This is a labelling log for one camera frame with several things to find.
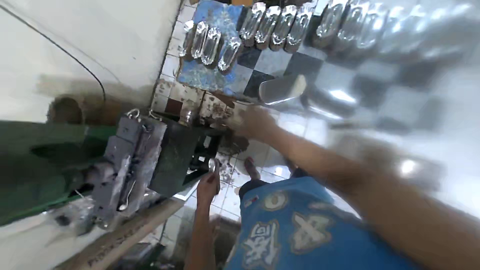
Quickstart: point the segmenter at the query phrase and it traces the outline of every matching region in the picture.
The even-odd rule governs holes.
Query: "metal tool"
[[[299,49],[300,43],[305,38],[310,19],[313,15],[314,7],[310,3],[303,4],[295,15],[292,29],[288,33],[285,43],[285,51],[294,53]]]
[[[265,12],[265,16],[260,22],[258,31],[255,33],[255,45],[258,49],[268,48],[270,36],[281,12],[282,9],[279,6],[271,6]]]
[[[270,40],[270,49],[272,51],[278,51],[284,47],[290,28],[295,20],[295,14],[297,14],[297,6],[289,5],[283,8]]]
[[[262,20],[266,10],[266,4],[257,2],[248,10],[245,21],[240,29],[240,37],[246,47],[251,47],[255,43],[255,33],[257,32],[260,21]]]
[[[210,65],[215,60],[221,37],[222,33],[217,27],[212,27],[208,30],[204,44],[202,45],[201,59],[204,65]]]
[[[197,25],[195,30],[195,36],[193,37],[192,44],[192,57],[194,59],[200,58],[202,56],[202,46],[207,38],[208,24],[204,21],[201,21]]]
[[[239,51],[241,50],[241,39],[239,37],[232,37],[228,40],[222,49],[222,56],[218,61],[218,70],[220,72],[228,73],[237,60]]]
[[[185,32],[185,39],[179,51],[179,56],[186,56],[189,52],[192,51],[193,38],[195,37],[196,24],[192,21],[186,21],[183,26],[183,31]]]

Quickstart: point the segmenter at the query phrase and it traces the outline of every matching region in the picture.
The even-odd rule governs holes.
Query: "checkered floor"
[[[305,74],[309,84],[318,89],[341,89],[359,100],[360,108],[352,120],[374,123],[397,134],[412,129],[435,131],[439,122],[442,103],[430,93],[430,81],[437,75],[435,64],[345,61],[302,44],[293,54],[244,48],[237,65],[235,92],[251,98],[258,98],[259,85],[264,81]]]

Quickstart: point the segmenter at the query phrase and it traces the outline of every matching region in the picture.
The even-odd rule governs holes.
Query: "black floor tile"
[[[406,135],[411,132],[411,128],[406,124],[389,117],[380,118],[376,127],[391,134]]]
[[[446,113],[445,103],[437,97],[430,98],[422,107],[415,128],[431,132],[439,132]]]
[[[296,52],[292,55],[292,58],[290,58],[284,76],[303,74],[309,81],[314,82],[322,64],[323,61],[320,59]]]
[[[360,98],[360,106],[377,110],[385,100],[388,85],[363,76],[355,76],[352,89]]]
[[[260,84],[274,78],[275,77],[272,75],[254,70],[250,76],[250,80],[247,83],[247,87],[245,87],[245,91],[243,91],[243,94],[251,98],[258,98],[258,88],[260,87]]]
[[[254,69],[261,53],[262,51],[255,47],[244,47],[237,58],[237,63]]]
[[[182,106],[183,102],[169,98],[167,101],[167,106],[165,107],[165,112],[180,115]]]
[[[430,90],[430,84],[437,71],[437,63],[435,62],[406,65],[400,69],[396,82],[402,86],[427,92]]]

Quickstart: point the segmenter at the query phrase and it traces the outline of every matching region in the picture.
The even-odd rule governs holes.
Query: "shiny metal surface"
[[[210,65],[215,60],[215,56],[218,49],[218,44],[222,33],[217,27],[212,27],[208,30],[204,44],[202,46],[202,63],[204,65]]]
[[[361,25],[360,34],[357,38],[356,47],[362,53],[373,49],[384,30],[388,9],[381,3],[371,4],[365,14]]]
[[[253,4],[252,8],[248,10],[245,21],[240,29],[240,37],[246,47],[251,47],[255,43],[255,33],[257,32],[260,21],[264,16],[266,4],[257,2]]]
[[[320,25],[315,31],[313,42],[317,48],[328,46],[340,30],[342,14],[347,0],[330,0],[323,14]]]
[[[202,55],[202,46],[207,38],[208,24],[206,22],[199,22],[195,30],[192,44],[192,57],[197,59]]]
[[[265,16],[260,22],[258,31],[255,33],[255,44],[258,49],[268,48],[270,36],[281,13],[282,9],[279,6],[271,6],[265,12]]]
[[[298,114],[326,120],[328,138],[322,145],[333,150],[341,146],[342,155],[366,158],[428,195],[480,217],[479,6],[475,1],[372,0],[367,13],[377,3],[389,11],[379,36],[372,31],[362,35],[366,19],[335,27],[332,3],[323,18],[315,18],[320,25],[309,37],[324,41],[313,45],[331,61],[323,62],[314,82],[319,92],[303,100],[304,111]],[[372,17],[370,24],[376,20],[381,17]],[[351,42],[336,54],[341,30]],[[328,39],[332,35],[335,43]],[[352,61],[349,54],[362,43],[369,53]],[[342,53],[347,56],[336,58]],[[348,106],[352,99],[358,104]],[[349,155],[362,152],[355,150],[354,144],[363,144],[354,143],[355,138],[334,143],[346,135],[368,140],[369,146],[361,148],[369,149],[369,155]]]
[[[358,98],[339,89],[311,88],[305,94],[305,109],[330,123],[347,120],[358,106]]]
[[[282,14],[272,33],[272,39],[270,40],[271,50],[278,51],[283,48],[290,28],[295,20],[295,14],[297,14],[297,7],[295,5],[289,5],[283,8]]]
[[[241,47],[241,39],[239,37],[232,37],[224,46],[225,49],[223,50],[220,61],[218,61],[218,70],[220,71],[227,71],[236,61]]]
[[[399,51],[402,38],[405,36],[405,21],[408,13],[403,7],[393,7],[385,21],[384,32],[380,38],[379,54],[388,59]]]
[[[278,111],[303,110],[300,99],[306,88],[307,80],[304,75],[276,78],[260,84],[260,101]]]
[[[185,32],[185,40],[179,51],[179,56],[183,57],[192,50],[193,38],[195,37],[196,25],[192,20],[186,21],[183,25],[183,31]]]
[[[295,15],[295,21],[287,36],[284,48],[286,52],[294,53],[298,50],[307,32],[313,10],[314,7],[311,3],[305,3],[298,9],[297,15]]]
[[[368,0],[353,0],[348,5],[349,11],[336,36],[334,51],[350,49],[352,43],[359,37],[370,2]]]

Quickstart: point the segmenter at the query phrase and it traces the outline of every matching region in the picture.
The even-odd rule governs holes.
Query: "white floor tile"
[[[217,153],[215,157],[220,162],[220,180],[229,183],[237,159],[223,153]]]
[[[226,104],[214,95],[205,94],[203,97],[202,107],[200,108],[200,117],[209,119],[226,118]]]
[[[183,6],[183,8],[180,10],[177,20],[182,23],[191,20],[193,18],[193,14],[195,13],[195,10],[196,8]]]
[[[237,216],[235,214],[232,214],[228,211],[225,211],[225,210],[222,210],[222,212],[220,213],[220,215],[226,219],[229,219],[229,220],[232,220],[232,221],[239,221],[240,219],[240,216]]]
[[[323,119],[310,117],[307,122],[305,139],[320,146],[326,146],[328,123]]]
[[[174,77],[169,77],[163,74],[160,75],[160,78],[158,79],[158,85],[156,85],[155,93],[168,98],[170,96],[170,90],[172,89],[174,81]]]
[[[165,227],[163,236],[172,241],[176,241],[180,231],[180,225],[181,225],[181,218],[175,215],[170,216],[167,220],[167,225]]]
[[[172,38],[176,38],[178,40],[185,39],[185,30],[183,30],[184,24],[182,22],[176,21],[175,26],[173,27]]]
[[[409,87],[392,86],[387,91],[379,116],[412,125],[418,119],[420,110],[427,103],[428,97],[427,94]]]
[[[307,127],[307,119],[302,115],[282,112],[278,118],[278,126],[299,137],[303,137]]]
[[[155,93],[152,100],[152,110],[158,112],[164,112],[167,107],[168,98]]]
[[[342,90],[349,92],[355,75],[356,71],[324,62],[315,80],[315,86],[324,91]]]
[[[258,58],[254,70],[272,75],[274,77],[283,76],[291,57],[292,55],[290,53],[287,53],[283,50],[263,50]]]
[[[176,77],[179,66],[180,66],[180,58],[167,54],[165,56],[165,62],[163,63],[162,74],[165,74],[171,77]]]
[[[251,157],[257,167],[263,167],[269,146],[255,140],[249,140],[249,143],[247,150],[237,156],[238,160]]]
[[[278,182],[278,181],[285,180],[285,178],[282,178],[280,176],[277,176],[277,175],[271,174],[269,172],[263,171],[260,174],[260,180],[265,181],[267,183],[275,183],[275,182]]]
[[[230,91],[233,93],[243,93],[247,87],[248,81],[253,73],[253,69],[241,65],[235,65],[232,73],[235,74],[235,80],[229,84]]]
[[[220,192],[217,196],[213,198],[212,205],[222,208],[223,201],[225,200],[225,195],[227,194],[228,184],[225,182],[220,182]]]
[[[388,64],[375,60],[363,62],[359,68],[359,74],[368,78],[375,78],[383,82],[391,82],[398,74],[400,66],[397,64]]]
[[[283,156],[275,149],[268,150],[267,159],[262,172],[273,173],[283,178],[290,178],[290,170]]]
[[[174,82],[170,90],[169,98],[181,102],[191,101],[198,107],[202,102],[203,96],[203,90],[194,89],[188,86],[184,86],[179,82]]]
[[[183,41],[171,38],[170,42],[168,43],[167,54],[179,57],[179,48],[181,48]]]
[[[240,216],[240,197],[235,194],[235,188],[232,185],[228,185],[225,201],[223,202],[222,210],[228,211],[232,214]]]
[[[221,211],[222,211],[222,208],[211,205],[210,206],[210,217],[212,217],[214,215],[220,215]]]

